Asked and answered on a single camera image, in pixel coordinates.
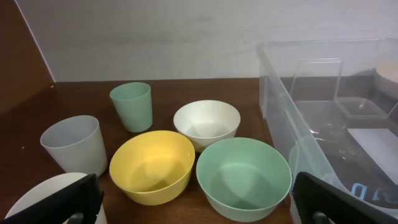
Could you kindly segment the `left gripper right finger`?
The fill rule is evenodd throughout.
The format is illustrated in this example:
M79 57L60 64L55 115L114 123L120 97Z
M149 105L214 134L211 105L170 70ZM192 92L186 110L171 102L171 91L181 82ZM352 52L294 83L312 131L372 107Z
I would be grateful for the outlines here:
M397 219L308 172L299 172L292 196L302 223L397 224Z

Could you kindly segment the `cream wide bowl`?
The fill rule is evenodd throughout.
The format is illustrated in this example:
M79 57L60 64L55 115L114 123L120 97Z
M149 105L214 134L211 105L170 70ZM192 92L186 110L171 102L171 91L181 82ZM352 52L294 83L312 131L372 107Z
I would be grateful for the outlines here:
M397 99L397 62L386 62L375 69L375 84L379 91Z

